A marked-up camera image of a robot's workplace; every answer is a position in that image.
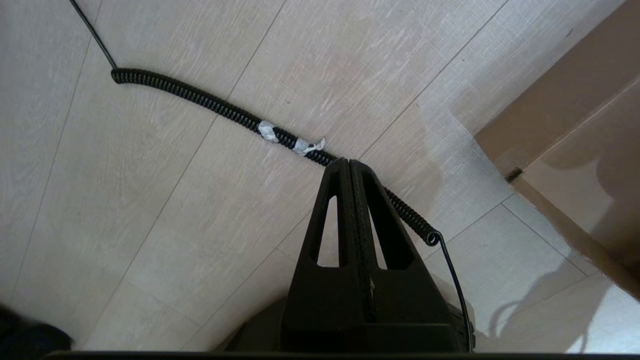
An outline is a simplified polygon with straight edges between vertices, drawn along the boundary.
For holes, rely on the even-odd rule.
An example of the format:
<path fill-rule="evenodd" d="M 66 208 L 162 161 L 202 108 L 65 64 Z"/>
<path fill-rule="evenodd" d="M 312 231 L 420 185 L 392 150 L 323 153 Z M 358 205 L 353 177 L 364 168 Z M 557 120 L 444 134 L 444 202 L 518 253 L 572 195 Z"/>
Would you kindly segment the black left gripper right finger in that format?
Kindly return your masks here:
<path fill-rule="evenodd" d="M 432 237 L 435 229 L 371 167 L 350 160 L 349 171 L 366 317 L 379 324 L 450 324 L 448 303 L 408 232 Z"/>

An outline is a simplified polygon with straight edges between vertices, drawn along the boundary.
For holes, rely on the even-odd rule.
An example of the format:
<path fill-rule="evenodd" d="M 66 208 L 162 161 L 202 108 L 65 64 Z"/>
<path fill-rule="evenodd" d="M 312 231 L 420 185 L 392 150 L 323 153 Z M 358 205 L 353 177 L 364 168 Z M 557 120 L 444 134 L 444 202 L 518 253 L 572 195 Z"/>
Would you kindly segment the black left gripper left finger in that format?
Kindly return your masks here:
<path fill-rule="evenodd" d="M 323 173 L 281 317 L 283 350 L 373 352 L 373 233 L 357 169 L 355 160 L 337 159 Z M 334 268 L 318 264 L 332 198 L 338 231 Z"/>

